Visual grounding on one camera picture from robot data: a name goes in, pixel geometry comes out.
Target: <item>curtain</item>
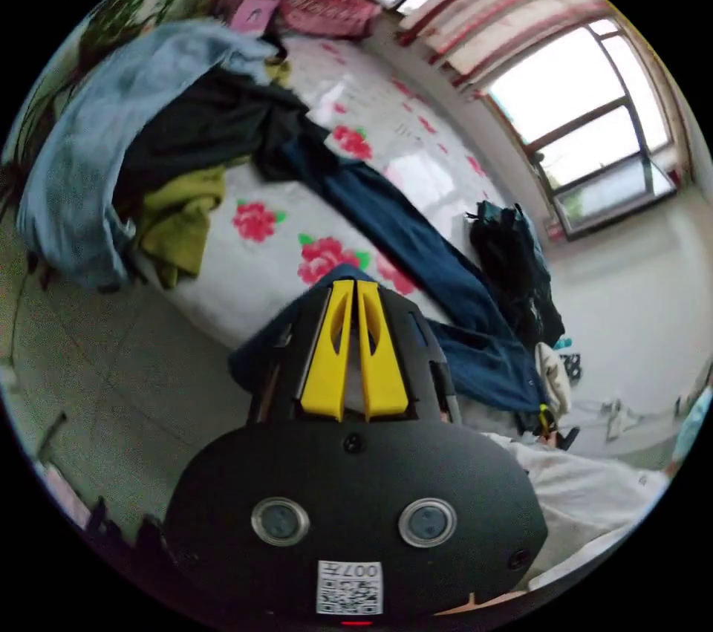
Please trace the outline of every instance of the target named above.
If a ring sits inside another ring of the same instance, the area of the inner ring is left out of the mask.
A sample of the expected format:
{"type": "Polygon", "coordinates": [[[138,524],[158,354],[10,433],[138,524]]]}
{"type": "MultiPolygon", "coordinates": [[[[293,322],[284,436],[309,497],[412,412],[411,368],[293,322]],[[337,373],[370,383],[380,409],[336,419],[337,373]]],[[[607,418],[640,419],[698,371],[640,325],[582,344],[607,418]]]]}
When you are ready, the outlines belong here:
{"type": "Polygon", "coordinates": [[[478,82],[514,57],[583,22],[612,14],[606,0],[430,0],[400,24],[401,45],[421,38],[460,76],[478,82]]]}

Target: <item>white wall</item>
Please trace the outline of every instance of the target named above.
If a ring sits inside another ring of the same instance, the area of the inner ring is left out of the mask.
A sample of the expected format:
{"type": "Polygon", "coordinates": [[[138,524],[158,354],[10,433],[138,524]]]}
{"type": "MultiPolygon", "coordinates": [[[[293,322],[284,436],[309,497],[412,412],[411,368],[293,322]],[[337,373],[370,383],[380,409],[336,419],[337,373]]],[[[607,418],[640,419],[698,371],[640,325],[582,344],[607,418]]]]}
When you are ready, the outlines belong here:
{"type": "Polygon", "coordinates": [[[532,167],[511,136],[484,103],[465,102],[447,77],[426,62],[427,48],[418,43],[408,48],[398,45],[394,41],[395,29],[395,21],[383,16],[377,22],[374,35],[365,41],[366,49],[408,75],[441,107],[453,128],[488,166],[501,193],[520,203],[532,218],[540,241],[546,247],[544,223],[552,217],[550,207],[533,176],[532,167]]]}
{"type": "Polygon", "coordinates": [[[700,187],[708,203],[713,206],[713,157],[711,157],[706,139],[703,136],[703,132],[700,129],[698,120],[696,120],[688,100],[683,96],[683,93],[673,79],[671,79],[671,84],[674,87],[674,97],[683,118],[686,134],[688,135],[694,181],[700,187]]]}
{"type": "MultiPolygon", "coordinates": [[[[639,414],[670,412],[713,354],[713,212],[700,191],[690,187],[618,226],[565,244],[549,262],[570,351],[582,355],[575,401],[620,398],[639,414]]],[[[582,420],[581,409],[573,419],[582,420]]],[[[585,432],[578,451],[640,449],[676,427],[668,415],[612,444],[600,427],[585,432]]]]}

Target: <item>qr code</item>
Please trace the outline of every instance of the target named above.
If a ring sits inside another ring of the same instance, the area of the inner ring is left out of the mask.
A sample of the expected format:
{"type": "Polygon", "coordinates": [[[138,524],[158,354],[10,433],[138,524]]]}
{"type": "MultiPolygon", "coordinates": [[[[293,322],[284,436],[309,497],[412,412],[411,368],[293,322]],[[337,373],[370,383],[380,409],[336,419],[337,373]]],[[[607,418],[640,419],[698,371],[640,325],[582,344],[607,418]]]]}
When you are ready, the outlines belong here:
{"type": "Polygon", "coordinates": [[[317,587],[317,612],[327,615],[382,613],[381,566],[324,563],[317,587]]]}

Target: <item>black bag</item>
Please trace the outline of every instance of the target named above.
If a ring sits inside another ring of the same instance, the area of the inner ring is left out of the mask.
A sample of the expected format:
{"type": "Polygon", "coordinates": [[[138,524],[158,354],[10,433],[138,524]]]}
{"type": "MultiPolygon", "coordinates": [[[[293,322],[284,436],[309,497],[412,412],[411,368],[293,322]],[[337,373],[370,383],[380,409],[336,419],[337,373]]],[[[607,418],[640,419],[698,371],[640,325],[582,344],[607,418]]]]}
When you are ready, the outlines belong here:
{"type": "Polygon", "coordinates": [[[482,201],[477,215],[468,216],[470,242],[513,332],[531,352],[538,342],[552,347],[564,325],[552,301],[550,273],[519,204],[499,209],[482,201]]]}

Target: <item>pink tag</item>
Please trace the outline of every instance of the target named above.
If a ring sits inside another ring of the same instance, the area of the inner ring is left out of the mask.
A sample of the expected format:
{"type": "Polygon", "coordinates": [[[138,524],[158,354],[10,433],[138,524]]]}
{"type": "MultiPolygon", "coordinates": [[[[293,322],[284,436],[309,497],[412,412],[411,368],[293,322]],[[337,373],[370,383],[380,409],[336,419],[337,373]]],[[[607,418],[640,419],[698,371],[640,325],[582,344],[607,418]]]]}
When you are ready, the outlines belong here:
{"type": "Polygon", "coordinates": [[[244,0],[230,21],[237,33],[259,38],[265,32],[279,0],[244,0]]]}

